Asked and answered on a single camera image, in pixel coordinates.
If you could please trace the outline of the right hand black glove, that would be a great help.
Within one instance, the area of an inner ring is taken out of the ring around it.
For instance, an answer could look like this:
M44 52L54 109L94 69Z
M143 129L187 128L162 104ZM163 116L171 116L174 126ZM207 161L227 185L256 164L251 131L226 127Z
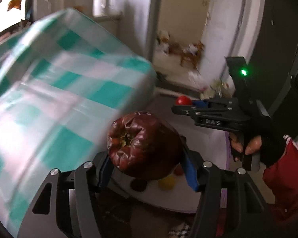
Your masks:
M260 161L268 168L277 163L285 154L286 140L283 134L276 127L265 127L260 134L252 138L243 148L241 137L234 133L229 133L231 148L237 152L234 160L240 160L239 154L245 155L259 154Z

